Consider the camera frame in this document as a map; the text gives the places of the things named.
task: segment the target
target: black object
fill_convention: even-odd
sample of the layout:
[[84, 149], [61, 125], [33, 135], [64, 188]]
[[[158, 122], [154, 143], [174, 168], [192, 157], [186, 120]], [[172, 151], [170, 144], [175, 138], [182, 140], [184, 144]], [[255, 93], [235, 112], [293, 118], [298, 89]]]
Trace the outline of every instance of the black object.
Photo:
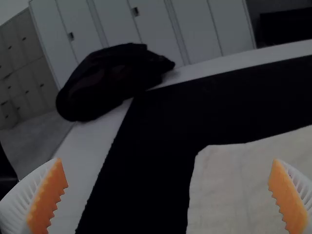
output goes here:
[[0, 200], [17, 184], [18, 176], [0, 144]]
[[90, 121], [162, 82], [175, 63], [147, 50], [124, 44], [91, 53], [59, 92], [56, 106], [68, 121]]
[[76, 233], [185, 234], [197, 153], [312, 124], [311, 77], [308, 56], [134, 98]]
[[266, 45], [312, 39], [311, 22], [312, 7], [260, 14]]

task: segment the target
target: white locker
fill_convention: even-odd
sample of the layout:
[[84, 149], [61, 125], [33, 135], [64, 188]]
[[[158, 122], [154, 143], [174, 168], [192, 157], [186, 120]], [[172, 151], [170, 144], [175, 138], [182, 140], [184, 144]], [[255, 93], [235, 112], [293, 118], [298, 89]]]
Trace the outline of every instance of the white locker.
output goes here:
[[54, 0], [32, 0], [30, 7], [55, 80], [62, 88], [78, 62]]
[[141, 43], [127, 0], [94, 0], [109, 46]]
[[183, 66], [183, 60], [164, 0], [129, 0], [142, 42], [149, 50]]
[[223, 55], [254, 49], [243, 0], [208, 0]]
[[222, 56], [207, 0], [172, 0], [191, 63]]
[[102, 44], [86, 0], [56, 0], [78, 62]]

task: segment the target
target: white plastic part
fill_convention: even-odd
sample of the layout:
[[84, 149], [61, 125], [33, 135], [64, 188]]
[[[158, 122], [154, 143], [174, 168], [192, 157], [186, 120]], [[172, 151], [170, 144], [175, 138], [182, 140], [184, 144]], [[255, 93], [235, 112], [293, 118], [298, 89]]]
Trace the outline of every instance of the white plastic part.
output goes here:
[[0, 201], [2, 234], [32, 234], [26, 219], [42, 182], [56, 160], [54, 158], [35, 169]]

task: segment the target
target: locker door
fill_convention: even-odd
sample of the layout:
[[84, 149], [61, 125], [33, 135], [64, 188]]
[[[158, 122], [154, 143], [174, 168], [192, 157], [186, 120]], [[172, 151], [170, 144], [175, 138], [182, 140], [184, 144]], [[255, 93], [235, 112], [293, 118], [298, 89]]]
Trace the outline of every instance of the locker door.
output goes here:
[[0, 52], [0, 79], [6, 77], [13, 72], [10, 64], [10, 58], [6, 51]]
[[46, 103], [49, 108], [54, 108], [58, 95], [58, 89], [55, 86], [51, 71], [45, 58], [41, 58], [33, 62], [31, 67]]
[[26, 58], [23, 53], [20, 40], [18, 38], [13, 21], [6, 23], [1, 28], [1, 32], [2, 32], [4, 43], [7, 46], [7, 50], [11, 58], [13, 68], [17, 70], [25, 66], [27, 63]]
[[127, 0], [94, 0], [109, 46], [141, 43]]
[[3, 50], [5, 50], [5, 45], [4, 45], [4, 41], [2, 39], [2, 36], [0, 34], [0, 52], [2, 52]]
[[33, 90], [37, 88], [32, 70], [29, 65], [16, 71], [17, 79], [19, 81], [21, 89], [26, 92], [27, 90]]
[[223, 55], [254, 49], [252, 30], [242, 0], [208, 0]]
[[37, 89], [27, 90], [25, 96], [35, 115], [42, 114], [45, 111], [43, 98]]
[[32, 111], [24, 95], [13, 98], [12, 102], [21, 119], [29, 119], [32, 116]]
[[78, 63], [54, 0], [32, 0], [31, 11], [58, 87], [62, 88]]
[[183, 66], [183, 60], [164, 0], [129, 0], [142, 42]]
[[2, 80], [0, 80], [0, 104], [9, 99], [7, 88]]
[[29, 10], [14, 18], [14, 22], [18, 31], [19, 41], [24, 46], [28, 62], [42, 57], [43, 51]]
[[172, 0], [191, 63], [222, 56], [207, 0]]
[[78, 62], [102, 48], [86, 0], [56, 0]]
[[16, 73], [12, 73], [8, 78], [5, 78], [4, 84], [11, 98], [22, 94], [22, 89], [18, 83]]

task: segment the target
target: orange plastic part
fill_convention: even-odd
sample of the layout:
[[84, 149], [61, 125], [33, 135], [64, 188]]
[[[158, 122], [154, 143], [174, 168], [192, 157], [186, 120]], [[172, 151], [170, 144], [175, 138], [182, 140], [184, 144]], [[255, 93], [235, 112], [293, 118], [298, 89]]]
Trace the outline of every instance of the orange plastic part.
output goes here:
[[47, 227], [57, 209], [56, 203], [68, 188], [61, 160], [58, 158], [38, 188], [34, 202], [27, 216], [27, 224], [33, 234], [48, 234]]
[[269, 191], [276, 199], [279, 211], [286, 222], [285, 229], [290, 234], [301, 234], [308, 225], [308, 212], [294, 186], [292, 179], [286, 172], [282, 163], [274, 160], [269, 177]]

